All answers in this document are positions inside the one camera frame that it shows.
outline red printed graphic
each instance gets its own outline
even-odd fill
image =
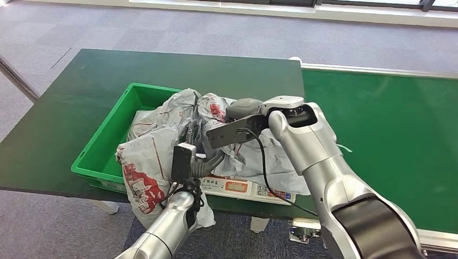
[[[145,173],[137,172],[132,163],[125,165],[123,172],[140,211],[145,214],[152,212],[164,197],[164,192],[159,189],[157,181],[149,178]]]
[[[218,119],[220,121],[224,121],[224,119],[226,118],[226,113],[223,112],[217,104],[210,104],[210,112],[212,113],[215,119]]]

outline green plastic crate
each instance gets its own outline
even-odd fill
[[[72,172],[86,178],[91,186],[125,193],[123,171],[114,156],[116,148],[126,141],[127,132],[138,110],[153,110],[180,91],[154,85],[130,84],[73,163]]]

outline black cable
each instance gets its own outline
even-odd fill
[[[299,208],[299,209],[301,209],[301,210],[303,210],[303,211],[305,211],[305,212],[307,212],[307,213],[309,213],[309,214],[312,214],[312,215],[314,215],[314,216],[318,216],[317,213],[315,213],[315,212],[313,212],[313,211],[311,211],[311,210],[308,210],[308,209],[306,209],[306,208],[303,208],[303,207],[297,205],[296,203],[294,203],[294,202],[292,202],[292,201],[286,200],[285,198],[283,198],[283,197],[277,195],[277,194],[272,190],[272,188],[269,186],[269,183],[267,182],[267,173],[266,173],[266,153],[264,152],[264,145],[262,144],[262,142],[261,142],[261,140],[259,139],[259,137],[256,136],[256,134],[254,134],[254,132],[252,132],[249,128],[239,128],[237,131],[239,131],[239,132],[249,132],[249,133],[252,134],[253,137],[258,141],[259,147],[261,148],[261,155],[262,155],[262,174],[264,175],[264,181],[266,182],[266,187],[267,187],[267,189],[269,189],[269,192],[271,192],[275,197],[277,197],[277,198],[279,198],[279,199],[281,199],[281,200],[283,200],[283,201],[288,202],[289,204],[295,206],[296,208]]]
[[[172,194],[177,190],[178,188],[178,183],[173,187],[172,191],[169,190],[169,193],[167,195],[165,195],[160,201],[159,201],[159,205],[162,209],[165,209],[165,206],[162,204],[162,202],[164,202],[165,200],[167,200],[170,196],[172,196]]]

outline plastic bag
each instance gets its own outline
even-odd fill
[[[226,107],[234,100],[222,98],[213,93],[202,96],[197,102],[200,117],[202,118],[202,136],[212,128],[224,125]],[[259,135],[266,154],[266,173],[269,185],[276,190],[310,195],[305,179],[298,176],[293,165],[286,156],[280,142],[275,140],[270,130],[263,130]],[[215,155],[208,139],[203,138],[203,147],[207,157]],[[236,179],[245,179],[266,185],[262,172],[262,157],[259,144],[252,140],[243,144],[232,144],[222,147],[226,154],[223,162],[213,171],[217,176],[230,176]]]

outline table leg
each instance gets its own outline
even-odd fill
[[[259,233],[266,229],[269,219],[261,219],[260,217],[251,217],[250,230]]]
[[[89,203],[110,214],[115,214],[119,210],[119,205],[112,201],[89,200]]]
[[[32,103],[38,100],[39,95],[35,89],[33,89],[2,56],[0,56],[0,72],[4,74]]]

